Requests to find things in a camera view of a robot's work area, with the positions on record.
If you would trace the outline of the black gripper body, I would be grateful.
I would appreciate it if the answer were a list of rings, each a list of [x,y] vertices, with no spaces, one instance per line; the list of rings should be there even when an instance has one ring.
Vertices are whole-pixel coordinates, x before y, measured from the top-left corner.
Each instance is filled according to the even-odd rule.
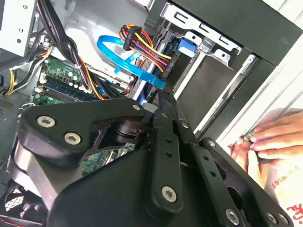
[[[135,151],[74,182],[55,199],[48,227],[218,227],[215,204],[197,162],[212,163],[208,150],[195,145],[180,148],[180,171],[160,172],[171,180],[181,178],[183,201],[179,213],[168,205],[162,186],[152,188],[152,154]]]

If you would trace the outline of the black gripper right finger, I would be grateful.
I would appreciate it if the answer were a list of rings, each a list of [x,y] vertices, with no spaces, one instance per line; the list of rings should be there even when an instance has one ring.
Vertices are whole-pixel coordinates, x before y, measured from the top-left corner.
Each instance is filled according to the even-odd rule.
[[[167,94],[182,159],[194,172],[194,201],[205,209],[212,227],[292,227],[286,212],[211,138],[198,141],[178,115],[174,96]]]

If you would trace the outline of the person's right hand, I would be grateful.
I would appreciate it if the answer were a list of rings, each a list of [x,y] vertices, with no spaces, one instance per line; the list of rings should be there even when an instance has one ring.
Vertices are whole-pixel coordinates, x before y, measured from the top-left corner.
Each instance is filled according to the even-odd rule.
[[[254,129],[251,149],[262,159],[303,157],[303,113],[295,113]]]

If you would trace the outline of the person's left hand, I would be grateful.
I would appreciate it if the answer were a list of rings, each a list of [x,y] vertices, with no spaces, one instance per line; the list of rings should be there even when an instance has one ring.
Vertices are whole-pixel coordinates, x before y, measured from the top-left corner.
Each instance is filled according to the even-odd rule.
[[[238,138],[230,144],[231,158],[262,188],[267,182],[267,165],[259,165],[256,153],[250,149],[251,143]]]

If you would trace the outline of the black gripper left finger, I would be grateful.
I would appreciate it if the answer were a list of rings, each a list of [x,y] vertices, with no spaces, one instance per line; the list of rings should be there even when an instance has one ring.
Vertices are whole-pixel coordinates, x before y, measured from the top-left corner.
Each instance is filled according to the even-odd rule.
[[[179,213],[183,201],[181,178],[160,172],[180,171],[177,128],[169,116],[167,93],[151,103],[129,98],[69,104],[40,105],[21,115],[12,159],[40,193],[49,212],[55,199],[74,182],[135,151],[152,154],[151,187],[162,186],[168,205]]]

